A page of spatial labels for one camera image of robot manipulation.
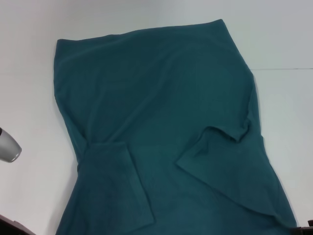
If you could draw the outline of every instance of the white table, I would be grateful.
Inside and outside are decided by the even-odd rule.
[[[222,18],[256,78],[268,157],[306,225],[313,219],[312,12],[312,0],[0,0],[0,126],[23,148],[14,163],[0,162],[0,214],[53,235],[77,177],[53,97],[57,39]]]

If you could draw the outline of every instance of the cloth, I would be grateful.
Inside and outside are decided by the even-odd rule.
[[[57,235],[287,235],[253,75],[222,20],[59,40],[78,161]]]

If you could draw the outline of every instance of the teal fabric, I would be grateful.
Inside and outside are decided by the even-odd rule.
[[[222,20],[59,40],[78,179],[57,235],[287,235],[253,75]]]

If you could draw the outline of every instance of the gray object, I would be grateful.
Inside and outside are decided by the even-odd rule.
[[[22,148],[6,131],[0,128],[0,160],[11,163],[21,154]]]

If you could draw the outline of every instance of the white surface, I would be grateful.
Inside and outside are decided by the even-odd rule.
[[[0,163],[0,214],[55,234],[76,161],[53,97],[59,38],[224,19],[254,72],[268,156],[299,225],[313,219],[312,0],[0,0],[0,126],[22,146]]]

